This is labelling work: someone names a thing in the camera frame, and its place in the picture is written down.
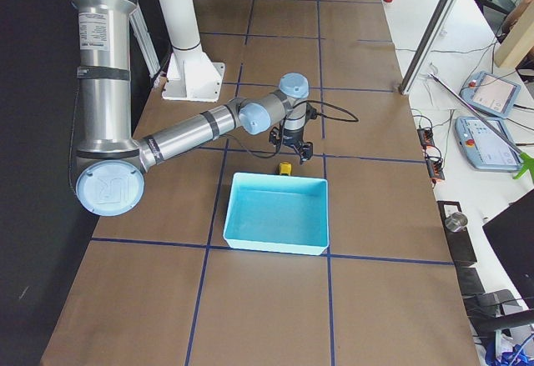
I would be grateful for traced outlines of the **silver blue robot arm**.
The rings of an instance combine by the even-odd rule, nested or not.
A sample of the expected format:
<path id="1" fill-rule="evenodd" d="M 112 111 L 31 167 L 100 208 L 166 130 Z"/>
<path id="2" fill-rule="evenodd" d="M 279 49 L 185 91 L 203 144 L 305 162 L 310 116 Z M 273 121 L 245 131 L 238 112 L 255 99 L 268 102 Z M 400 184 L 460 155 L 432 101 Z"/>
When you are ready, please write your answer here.
<path id="1" fill-rule="evenodd" d="M 302 161 L 313 153 L 303 139 L 314 117 L 306 102 L 307 79 L 289 73 L 263 98 L 233 98 L 169 128 L 134 139 L 131 133 L 129 38 L 135 35 L 152 75 L 157 55 L 138 0 L 70 0 L 78 11 L 81 63 L 77 78 L 84 135 L 76 148 L 75 193 L 91 213 L 116 216 L 137 205 L 144 174 L 175 156 L 236 128 L 268 132 L 277 148 L 292 148 Z"/>

